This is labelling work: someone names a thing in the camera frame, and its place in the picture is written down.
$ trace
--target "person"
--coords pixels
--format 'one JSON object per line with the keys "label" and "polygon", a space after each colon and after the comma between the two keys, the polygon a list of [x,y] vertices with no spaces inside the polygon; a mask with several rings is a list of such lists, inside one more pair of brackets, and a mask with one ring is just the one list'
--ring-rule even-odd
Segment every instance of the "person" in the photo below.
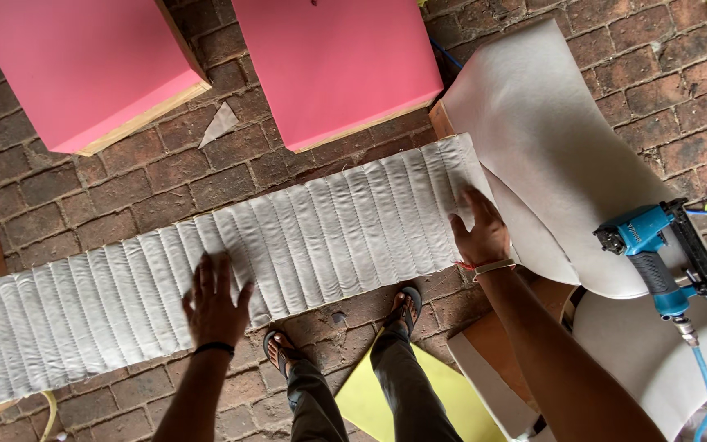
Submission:
{"label": "person", "polygon": [[[509,234],[495,206],[476,189],[464,195],[474,214],[471,231],[459,216],[449,217],[464,262],[483,266],[507,259]],[[215,284],[211,260],[203,256],[184,301],[197,349],[154,441],[214,438],[215,408],[232,349],[249,324],[247,306],[253,291],[249,282],[234,306],[227,257],[216,273]],[[664,440],[634,398],[547,313],[511,268],[488,271],[477,281],[504,324],[525,381],[558,442]],[[372,368],[394,415],[398,442],[460,441],[408,344],[421,311],[415,289],[396,294],[372,347]],[[318,368],[279,330],[266,335],[264,349],[288,382],[288,405],[294,414],[291,441],[347,442],[343,419]]]}

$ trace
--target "brick floor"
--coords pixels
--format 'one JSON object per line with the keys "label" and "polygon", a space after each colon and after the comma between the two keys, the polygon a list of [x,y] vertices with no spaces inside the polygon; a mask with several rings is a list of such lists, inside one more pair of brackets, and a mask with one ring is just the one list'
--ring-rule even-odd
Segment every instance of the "brick floor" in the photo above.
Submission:
{"label": "brick floor", "polygon": [[[11,271],[102,246],[211,208],[433,141],[424,110],[300,155],[282,147],[230,0],[166,0],[214,88],[90,158],[49,153],[0,71],[0,237]],[[695,199],[707,190],[707,10],[700,0],[429,0],[428,32],[460,61],[480,44],[554,17],[615,132],[658,176]],[[439,54],[448,84],[456,72]],[[227,101],[241,123],[195,149]],[[707,217],[695,219],[707,240]],[[456,269],[420,277],[428,303],[419,345],[451,362],[446,337],[489,310]],[[389,309],[386,287],[278,323],[337,389]],[[335,322],[332,315],[344,320]],[[237,348],[218,435],[287,440],[284,381],[260,352],[263,329]],[[56,391],[60,424],[77,441],[142,440],[187,366],[181,352]],[[0,417],[0,440],[36,440],[45,401]],[[349,426],[351,440],[370,440]]]}

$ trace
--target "foot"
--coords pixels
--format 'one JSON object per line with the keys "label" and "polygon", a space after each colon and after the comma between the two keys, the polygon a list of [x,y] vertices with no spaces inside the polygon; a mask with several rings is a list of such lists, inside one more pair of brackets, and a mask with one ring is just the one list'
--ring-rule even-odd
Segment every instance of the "foot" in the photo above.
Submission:
{"label": "foot", "polygon": [[[294,346],[288,341],[288,339],[281,333],[275,334],[272,339],[269,340],[268,348],[269,348],[269,360],[272,363],[274,367],[276,367],[278,370],[280,369],[280,364],[277,362],[277,354],[280,351],[280,348],[293,348]],[[295,360],[290,359],[289,357],[286,357],[285,354],[283,353],[283,357],[285,358],[285,372],[290,373],[290,368],[293,367]]]}
{"label": "foot", "polygon": [[[395,311],[398,308],[402,307],[402,305],[405,304],[408,307],[408,312],[411,314],[411,320],[413,321],[414,324],[417,323],[417,309],[413,305],[413,298],[411,296],[406,296],[405,293],[398,292],[397,296],[394,297],[394,304],[392,304],[392,310]],[[405,323],[405,320],[400,318],[396,321],[397,324],[400,324],[400,327],[402,327],[406,332],[408,331],[408,325]]]}

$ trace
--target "gray pants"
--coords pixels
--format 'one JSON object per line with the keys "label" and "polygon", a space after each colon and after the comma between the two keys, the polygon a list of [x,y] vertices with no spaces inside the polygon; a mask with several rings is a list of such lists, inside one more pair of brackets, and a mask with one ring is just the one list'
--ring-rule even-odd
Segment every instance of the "gray pants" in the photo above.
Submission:
{"label": "gray pants", "polygon": [[[462,442],[417,363],[402,327],[393,323],[381,333],[372,346],[370,362],[394,415],[397,442]],[[326,379],[309,361],[299,361],[290,371],[288,404],[294,412],[291,442],[348,442]]]}

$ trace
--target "pneumatic staple gun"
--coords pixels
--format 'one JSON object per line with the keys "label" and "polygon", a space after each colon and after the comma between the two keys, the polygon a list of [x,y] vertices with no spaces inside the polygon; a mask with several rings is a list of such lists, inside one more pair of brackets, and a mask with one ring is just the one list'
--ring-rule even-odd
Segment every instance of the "pneumatic staple gun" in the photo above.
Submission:
{"label": "pneumatic staple gun", "polygon": [[[603,250],[626,254],[643,277],[653,305],[665,321],[673,321],[683,339],[697,347],[698,336],[683,312],[689,308],[690,296],[707,299],[707,250],[683,209],[686,198],[669,203],[638,207],[599,226],[594,235]],[[670,270],[657,253],[665,246],[662,229],[670,226],[693,268],[683,269],[690,284],[679,287]]]}

